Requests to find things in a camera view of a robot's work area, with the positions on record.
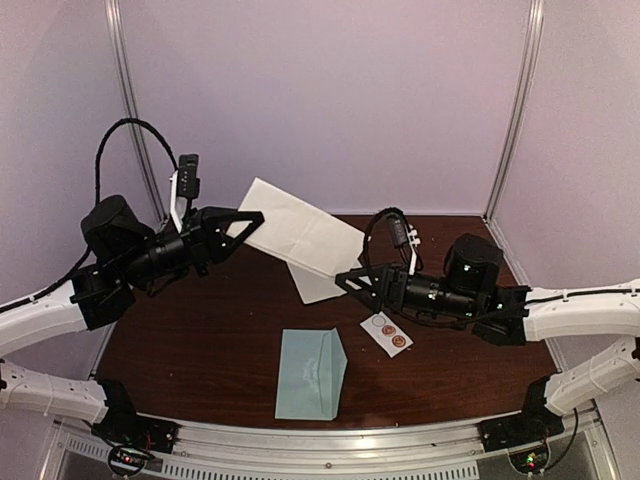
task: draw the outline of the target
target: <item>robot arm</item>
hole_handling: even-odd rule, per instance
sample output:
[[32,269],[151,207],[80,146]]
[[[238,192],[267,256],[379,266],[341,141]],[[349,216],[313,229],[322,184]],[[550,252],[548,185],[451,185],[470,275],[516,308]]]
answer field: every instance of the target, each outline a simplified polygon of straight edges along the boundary
[[[388,210],[403,218],[397,209]],[[406,219],[403,222],[408,230]],[[368,239],[365,232],[365,253]],[[531,384],[521,413],[481,422],[485,451],[562,433],[562,415],[640,378],[640,279],[596,289],[505,288],[497,286],[502,260],[498,247],[466,234],[449,250],[441,276],[414,273],[408,265],[371,266],[365,261],[365,268],[336,277],[338,286],[374,313],[388,308],[425,326],[464,330],[473,325],[474,335],[498,346],[566,335],[622,336],[583,364]],[[420,316],[430,320],[421,321]],[[454,320],[438,322],[439,316]]]
[[[133,289],[153,297],[193,267],[199,276],[209,264],[225,261],[263,222],[261,212],[219,207],[191,208],[198,196],[197,155],[180,157],[172,177],[173,225],[156,233],[139,222],[126,200],[113,195],[81,222],[96,263],[80,268],[48,295],[34,294],[0,307],[0,358],[64,333],[95,330],[119,320],[135,303]],[[226,235],[233,222],[245,229]],[[168,278],[159,286],[157,281]],[[0,360],[0,409],[21,408],[63,415],[94,424],[113,442],[170,452],[175,424],[142,417],[123,385],[111,381],[72,381],[33,372]]]

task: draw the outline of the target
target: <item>white wall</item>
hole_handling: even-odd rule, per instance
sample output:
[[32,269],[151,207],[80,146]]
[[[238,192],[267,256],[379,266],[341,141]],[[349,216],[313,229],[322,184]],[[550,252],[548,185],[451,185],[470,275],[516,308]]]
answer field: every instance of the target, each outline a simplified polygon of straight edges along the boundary
[[528,10],[527,0],[122,2],[140,115],[177,151],[201,154],[200,204],[237,206],[261,176],[330,211],[365,213],[483,212]]
[[[546,2],[542,50],[497,213],[534,284],[640,277],[640,9],[635,0]],[[611,338],[562,339],[577,364]],[[598,402],[623,479],[640,478],[640,385]]]
[[[103,2],[15,0],[0,12],[0,303],[47,286],[84,251],[93,159],[123,116]],[[104,157],[104,194],[121,192],[152,219],[126,130]],[[69,335],[10,356],[28,368],[86,378],[102,332]],[[0,411],[0,478],[30,479],[50,419]]]

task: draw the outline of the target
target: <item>dark wood tabletop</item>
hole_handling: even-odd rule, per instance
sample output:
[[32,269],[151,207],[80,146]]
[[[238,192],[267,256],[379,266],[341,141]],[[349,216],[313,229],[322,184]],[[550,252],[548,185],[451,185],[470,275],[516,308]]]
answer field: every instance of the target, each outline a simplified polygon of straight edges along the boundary
[[[369,217],[342,217],[364,229]],[[439,274],[452,242],[489,238],[480,218],[413,217],[425,272]],[[374,263],[398,261],[384,229]],[[514,285],[507,267],[501,285]],[[285,263],[243,246],[210,275],[195,274],[122,318],[98,376],[122,381],[141,413],[246,427],[339,429],[416,425],[521,408],[527,386],[553,373],[544,343],[496,347],[469,331],[392,318],[413,339],[394,358],[360,327],[370,312],[347,296],[303,305]],[[338,417],[274,418],[282,330],[338,328],[348,358]]]

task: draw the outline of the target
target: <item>envelope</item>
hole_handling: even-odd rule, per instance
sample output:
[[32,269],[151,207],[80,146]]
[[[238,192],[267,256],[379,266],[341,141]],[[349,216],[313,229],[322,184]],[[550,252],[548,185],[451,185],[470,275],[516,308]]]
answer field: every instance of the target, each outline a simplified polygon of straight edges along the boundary
[[337,329],[283,330],[276,418],[336,418],[346,368]]

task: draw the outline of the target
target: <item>black mount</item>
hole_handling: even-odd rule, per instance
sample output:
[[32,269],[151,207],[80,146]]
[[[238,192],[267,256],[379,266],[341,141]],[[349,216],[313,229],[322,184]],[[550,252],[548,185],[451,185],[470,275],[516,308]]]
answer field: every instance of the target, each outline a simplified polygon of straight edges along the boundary
[[543,377],[529,386],[520,413],[480,422],[480,438],[485,452],[539,442],[564,432],[562,417],[545,407],[544,390],[549,378]]
[[98,383],[105,391],[105,404],[109,409],[102,422],[93,425],[94,434],[143,451],[150,444],[153,451],[173,452],[178,431],[176,423],[138,415],[122,383],[112,380],[99,380]]

